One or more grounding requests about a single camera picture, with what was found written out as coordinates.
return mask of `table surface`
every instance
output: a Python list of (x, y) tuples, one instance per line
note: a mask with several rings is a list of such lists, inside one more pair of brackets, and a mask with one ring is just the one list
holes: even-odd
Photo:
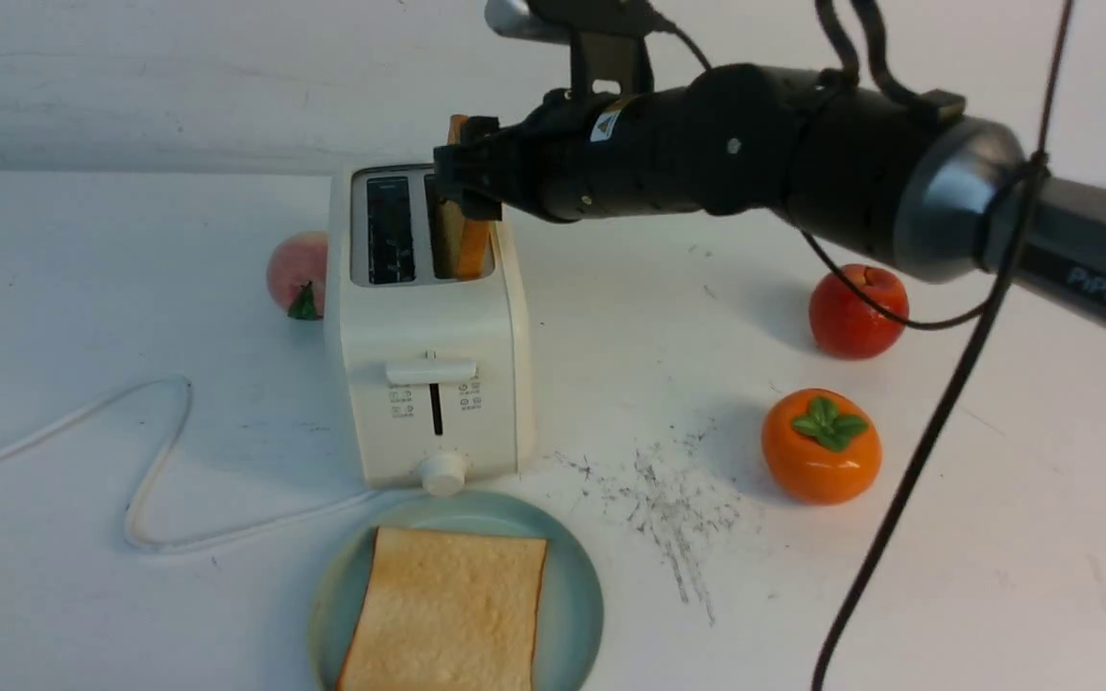
[[(322, 326), (291, 323), (263, 284), (276, 242), (324, 227), (328, 191), (0, 174), (0, 447), (184, 373), (194, 408), (150, 502), (157, 536), (355, 491)], [(483, 486), (545, 509), (595, 561), (607, 620), (587, 690), (807, 688), (966, 333), (907, 333), (864, 363), (817, 354), (804, 312), (824, 268), (771, 214), (513, 227), (540, 442), (529, 472)], [(964, 310), (985, 281), (909, 283), (914, 314)], [(1022, 290), (1006, 305), (830, 688), (1106, 688), (1106, 331)], [(883, 435), (877, 484), (843, 506), (791, 503), (761, 460), (763, 412), (808, 386)], [(311, 594), (361, 515), (210, 554), (132, 551), (123, 509), (177, 404), (143, 389), (1, 464), (0, 688), (310, 688)]]

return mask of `white toaster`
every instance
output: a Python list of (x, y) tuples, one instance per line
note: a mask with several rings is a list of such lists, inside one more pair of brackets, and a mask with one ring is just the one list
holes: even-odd
[(325, 339), (347, 462), (372, 489), (518, 472), (532, 454), (528, 301), (495, 223), (483, 275), (442, 271), (432, 166), (335, 176)]

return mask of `white wall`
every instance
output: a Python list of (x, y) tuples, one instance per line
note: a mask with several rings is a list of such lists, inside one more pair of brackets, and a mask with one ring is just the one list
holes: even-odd
[[(847, 0), (841, 13), (851, 18)], [(1057, 0), (883, 0), (891, 66), (1030, 142)], [(812, 0), (658, 0), (716, 62), (833, 62)], [(455, 111), (517, 119), (565, 49), (495, 39), (483, 0), (0, 0), (0, 167), (328, 169), (428, 158)], [(1106, 185), (1106, 1), (1081, 1), (1052, 151)], [(692, 59), (653, 40), (658, 84)]]

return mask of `red apple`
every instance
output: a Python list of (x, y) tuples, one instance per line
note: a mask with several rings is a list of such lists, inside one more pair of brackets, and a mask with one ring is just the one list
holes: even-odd
[[(904, 318), (909, 314), (904, 281), (894, 273), (878, 266), (847, 264), (843, 275), (878, 305)], [(813, 289), (808, 326), (822, 350), (847, 359), (873, 358), (894, 346), (904, 333), (904, 324), (879, 315), (833, 273)]]
[(321, 320), (326, 302), (326, 233), (302, 232), (281, 242), (267, 263), (267, 290), (295, 320)]

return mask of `light blue plate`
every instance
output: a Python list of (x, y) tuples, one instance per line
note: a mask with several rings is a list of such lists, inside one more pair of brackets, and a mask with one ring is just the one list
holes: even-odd
[(320, 690), (334, 691), (344, 664), (374, 562), (374, 533), (380, 525), (549, 540), (535, 625), (534, 691), (576, 691), (583, 687), (605, 626), (601, 578), (583, 545), (561, 522), (531, 504), (491, 491), (462, 491), (455, 498), (414, 499), (387, 509), (332, 561), (316, 590), (306, 635)]

